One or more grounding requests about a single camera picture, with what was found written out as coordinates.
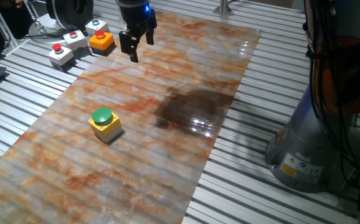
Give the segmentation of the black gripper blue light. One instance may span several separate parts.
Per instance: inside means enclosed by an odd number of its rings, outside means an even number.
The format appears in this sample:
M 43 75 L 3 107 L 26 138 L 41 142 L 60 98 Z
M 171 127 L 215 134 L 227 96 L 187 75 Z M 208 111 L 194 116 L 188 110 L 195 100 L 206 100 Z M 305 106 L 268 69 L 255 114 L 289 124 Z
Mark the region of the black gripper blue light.
M 137 46 L 145 34 L 146 43 L 154 45 L 154 30 L 157 21 L 149 0 L 116 0 L 127 30 L 119 32 L 121 51 L 138 63 Z

